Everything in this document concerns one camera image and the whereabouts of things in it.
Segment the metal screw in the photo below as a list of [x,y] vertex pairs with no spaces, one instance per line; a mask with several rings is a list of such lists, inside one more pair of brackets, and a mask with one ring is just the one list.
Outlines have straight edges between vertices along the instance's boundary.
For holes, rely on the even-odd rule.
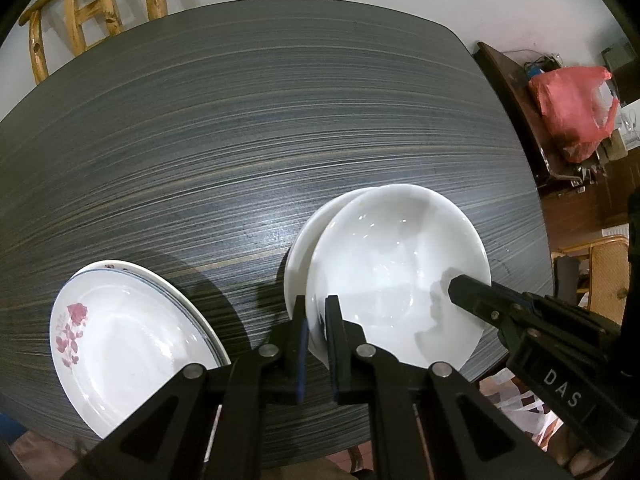
[[278,354],[280,349],[271,343],[266,343],[258,348],[258,354],[262,357],[274,357]]
[[373,357],[376,353],[376,347],[368,343],[358,345],[356,352],[360,357]]
[[431,370],[433,370],[433,373],[438,377],[449,377],[453,371],[453,368],[451,368],[451,365],[449,363],[438,361],[431,366]]
[[204,373],[204,366],[199,365],[197,363],[191,363],[190,365],[186,365],[184,370],[182,370],[182,374],[187,379],[197,379]]

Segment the red plastic bag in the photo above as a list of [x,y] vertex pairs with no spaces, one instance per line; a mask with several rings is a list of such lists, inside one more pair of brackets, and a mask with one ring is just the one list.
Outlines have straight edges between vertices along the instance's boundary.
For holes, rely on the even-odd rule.
[[572,66],[529,81],[546,127],[569,162],[589,158],[613,131],[620,102],[614,98],[607,110],[598,90],[607,79],[611,74],[603,66]]

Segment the dark striped tabletop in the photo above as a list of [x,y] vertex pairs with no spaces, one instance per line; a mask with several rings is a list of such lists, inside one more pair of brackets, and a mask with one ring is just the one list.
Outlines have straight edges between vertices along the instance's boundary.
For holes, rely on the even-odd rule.
[[[540,202],[492,88],[448,29],[334,0],[244,0],[146,23],[63,66],[0,123],[0,412],[96,439],[49,351],[57,291],[95,260],[182,290],[231,358],[287,319],[287,248],[347,190],[430,187],[476,226],[495,281],[548,293]],[[504,349],[487,331],[473,379]],[[311,359],[306,401],[268,407],[263,465],[369,438]]]

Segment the white bowl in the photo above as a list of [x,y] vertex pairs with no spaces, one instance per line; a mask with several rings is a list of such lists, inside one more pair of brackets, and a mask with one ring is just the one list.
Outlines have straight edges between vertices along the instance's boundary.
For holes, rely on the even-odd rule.
[[[360,189],[354,189],[344,193],[336,198],[329,200],[320,209],[313,213],[309,220],[302,226],[298,236],[293,241],[289,254],[287,255],[287,263],[284,268],[284,303],[289,313],[289,318],[293,319],[293,307],[296,304],[296,296],[306,293],[306,275],[309,271],[309,263],[311,263],[311,255],[316,248],[316,244],[324,232],[324,229],[329,225],[329,222],[334,218],[336,213],[346,206],[354,198],[376,189],[375,187],[363,187]],[[317,327],[318,334],[316,337],[321,337],[319,326]],[[309,338],[309,351],[320,359],[325,366],[328,366],[326,360],[326,352],[324,355],[319,354],[316,351],[316,347],[313,343],[313,339]]]
[[324,299],[337,294],[345,320],[367,341],[408,364],[460,367],[485,323],[451,303],[450,280],[491,283],[482,241],[469,219],[439,193],[392,184],[349,202],[322,233],[306,281],[306,316],[326,359]]
[[85,272],[86,270],[94,269],[119,269],[124,270],[125,272],[131,272],[139,276],[140,278],[153,283],[155,286],[164,290],[170,296],[173,296],[180,303],[183,309],[194,318],[192,322],[195,321],[204,332],[205,336],[213,346],[214,354],[218,364],[220,366],[231,364],[231,360],[229,359],[229,355],[226,353],[225,347],[222,345],[222,341],[220,341],[220,339],[212,329],[209,321],[207,321],[207,319],[200,313],[200,311],[194,306],[194,304],[187,299],[187,297],[183,293],[181,293],[167,280],[145,267],[139,266],[137,264],[132,264],[131,262],[125,262],[123,260],[100,260],[99,262],[94,262],[92,264],[84,266],[82,269],[78,270],[78,272],[76,272],[74,276],[80,274],[81,272]]
[[51,356],[73,407],[101,438],[188,363],[218,364],[178,303],[121,270],[88,270],[62,287]]

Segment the wooden chair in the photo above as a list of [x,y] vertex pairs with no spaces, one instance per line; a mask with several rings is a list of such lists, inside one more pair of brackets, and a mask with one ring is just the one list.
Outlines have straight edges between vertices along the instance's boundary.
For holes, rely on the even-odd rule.
[[589,286],[578,292],[589,293],[588,310],[618,324],[625,313],[629,290],[629,240],[624,235],[605,236],[591,242],[560,249],[567,255],[589,259]]
[[[41,20],[42,8],[50,1],[37,0],[18,19],[20,26],[29,22],[29,53],[31,55],[31,69],[33,70],[36,84],[44,81],[49,76],[44,45],[42,44]],[[150,20],[166,16],[166,0],[146,0],[146,13]],[[78,8],[77,0],[65,0],[65,24],[74,56],[80,56],[92,46],[108,38],[107,36],[93,44],[86,44],[82,24],[98,14],[104,16],[109,36],[115,36],[123,31],[116,0],[94,0],[81,8]]]

